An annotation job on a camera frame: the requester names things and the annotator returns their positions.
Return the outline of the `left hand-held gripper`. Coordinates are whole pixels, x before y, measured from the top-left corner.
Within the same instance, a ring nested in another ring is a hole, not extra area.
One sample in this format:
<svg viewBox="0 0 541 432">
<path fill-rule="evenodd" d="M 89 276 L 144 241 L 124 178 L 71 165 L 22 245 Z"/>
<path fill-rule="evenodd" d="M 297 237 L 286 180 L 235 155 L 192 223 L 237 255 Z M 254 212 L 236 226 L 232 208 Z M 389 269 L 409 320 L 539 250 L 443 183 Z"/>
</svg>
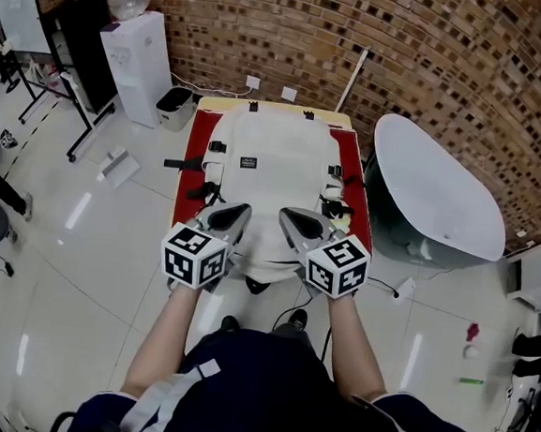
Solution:
<svg viewBox="0 0 541 432">
<path fill-rule="evenodd" d="M 233 268 L 229 258 L 251 216 L 247 203 L 217 203 L 175 223 L 160 244 L 161 270 L 168 282 L 213 291 Z"/>
</svg>

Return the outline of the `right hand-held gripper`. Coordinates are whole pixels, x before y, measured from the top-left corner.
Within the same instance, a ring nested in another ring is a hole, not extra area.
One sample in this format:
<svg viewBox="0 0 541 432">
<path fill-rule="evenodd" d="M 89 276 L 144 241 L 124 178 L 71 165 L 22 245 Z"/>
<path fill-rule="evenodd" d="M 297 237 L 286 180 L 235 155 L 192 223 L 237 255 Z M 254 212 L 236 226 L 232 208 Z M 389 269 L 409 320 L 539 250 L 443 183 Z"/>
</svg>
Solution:
<svg viewBox="0 0 541 432">
<path fill-rule="evenodd" d="M 279 210 L 278 222 L 300 263 L 296 274 L 312 297 L 324 294 L 336 300 L 355 294 L 367 281 L 371 255 L 356 235 L 303 208 Z"/>
</svg>

